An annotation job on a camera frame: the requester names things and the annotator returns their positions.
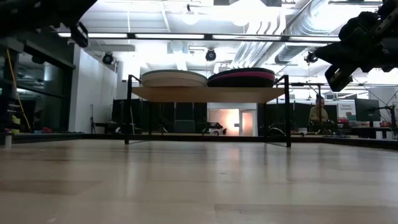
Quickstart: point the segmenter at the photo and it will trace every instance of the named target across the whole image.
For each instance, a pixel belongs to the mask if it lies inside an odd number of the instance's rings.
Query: floor
[[[0,150],[0,223],[398,223],[398,152],[132,143]]]

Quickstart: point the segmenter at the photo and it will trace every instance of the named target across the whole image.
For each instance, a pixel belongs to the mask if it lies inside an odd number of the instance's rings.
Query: black round cushion
[[[208,87],[273,87],[275,73],[265,68],[237,68],[208,79]]]

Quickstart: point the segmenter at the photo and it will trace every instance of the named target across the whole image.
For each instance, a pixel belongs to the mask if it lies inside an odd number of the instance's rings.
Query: computer monitor
[[[380,121],[380,110],[378,100],[355,99],[355,110],[357,121]]]

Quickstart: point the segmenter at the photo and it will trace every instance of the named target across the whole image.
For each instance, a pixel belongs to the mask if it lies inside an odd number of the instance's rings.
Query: round cushion
[[[206,86],[207,78],[199,73],[181,70],[156,70],[141,76],[142,86],[199,87]]]
[[[209,87],[273,87],[275,73],[265,68],[237,68],[212,75]]]

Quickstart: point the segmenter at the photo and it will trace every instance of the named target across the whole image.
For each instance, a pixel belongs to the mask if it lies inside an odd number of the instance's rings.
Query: beige round cushion
[[[147,87],[200,87],[206,86],[207,78],[195,72],[156,70],[143,74],[141,82]]]

